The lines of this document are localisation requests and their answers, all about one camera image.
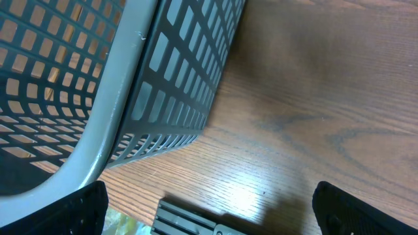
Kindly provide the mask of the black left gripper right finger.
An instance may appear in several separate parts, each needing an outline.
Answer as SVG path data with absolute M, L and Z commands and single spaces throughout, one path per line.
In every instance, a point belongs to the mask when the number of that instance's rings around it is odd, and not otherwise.
M 312 208 L 323 234 L 417 235 L 413 228 L 327 181 L 314 191 Z

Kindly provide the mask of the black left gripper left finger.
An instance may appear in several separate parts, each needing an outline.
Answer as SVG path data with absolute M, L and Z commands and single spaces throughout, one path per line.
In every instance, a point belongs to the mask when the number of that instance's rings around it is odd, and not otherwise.
M 9 225 L 1 234 L 101 234 L 108 208 L 105 183 L 95 181 Z

